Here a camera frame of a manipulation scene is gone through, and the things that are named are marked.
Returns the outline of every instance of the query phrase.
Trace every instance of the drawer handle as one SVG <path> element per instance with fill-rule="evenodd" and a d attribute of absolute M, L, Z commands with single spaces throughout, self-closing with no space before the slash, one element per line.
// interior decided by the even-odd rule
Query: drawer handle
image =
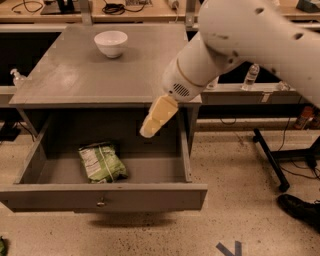
<path fill-rule="evenodd" d="M 100 201 L 97 202 L 97 206 L 98 206 L 98 207 L 104 207 L 104 206 L 106 206 L 106 202 L 104 201 L 104 198 L 103 198 L 103 197 L 101 197 L 101 198 L 100 198 Z"/>

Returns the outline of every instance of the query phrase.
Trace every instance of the gray cabinet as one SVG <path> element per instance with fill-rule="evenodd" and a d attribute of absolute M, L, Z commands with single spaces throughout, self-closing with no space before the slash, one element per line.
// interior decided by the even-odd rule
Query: gray cabinet
<path fill-rule="evenodd" d="M 93 43 L 107 29 L 129 35 L 129 52 L 119 59 L 106 59 Z M 181 104 L 153 138 L 139 134 L 184 33 L 183 25 L 68 27 L 10 102 L 36 140 L 15 183 L 0 186 L 1 202 L 12 211 L 201 209 L 207 185 L 192 183 L 189 162 L 201 100 Z M 90 184 L 78 148 L 106 140 L 118 146 L 129 177 Z"/>

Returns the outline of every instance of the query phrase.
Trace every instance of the open drawer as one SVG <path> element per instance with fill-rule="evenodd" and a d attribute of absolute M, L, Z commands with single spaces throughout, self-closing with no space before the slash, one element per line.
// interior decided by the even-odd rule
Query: open drawer
<path fill-rule="evenodd" d="M 143 108 L 52 110 L 15 184 L 0 187 L 12 211 L 199 210 L 207 185 L 192 184 L 183 115 L 151 139 L 139 135 Z M 112 140 L 129 177 L 90 184 L 82 145 Z"/>

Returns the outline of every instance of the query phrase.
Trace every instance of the drawer front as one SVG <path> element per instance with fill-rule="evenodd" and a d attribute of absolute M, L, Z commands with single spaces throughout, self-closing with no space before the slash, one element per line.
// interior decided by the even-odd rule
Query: drawer front
<path fill-rule="evenodd" d="M 200 210 L 207 185 L 19 185 L 0 189 L 0 201 L 13 212 L 159 212 Z"/>

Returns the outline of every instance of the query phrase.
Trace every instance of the white bowl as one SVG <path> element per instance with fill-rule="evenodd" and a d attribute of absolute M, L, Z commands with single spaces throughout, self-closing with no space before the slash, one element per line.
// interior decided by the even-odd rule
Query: white bowl
<path fill-rule="evenodd" d="M 96 35 L 94 42 L 107 57 L 117 58 L 126 50 L 128 36 L 121 31 L 105 31 Z"/>

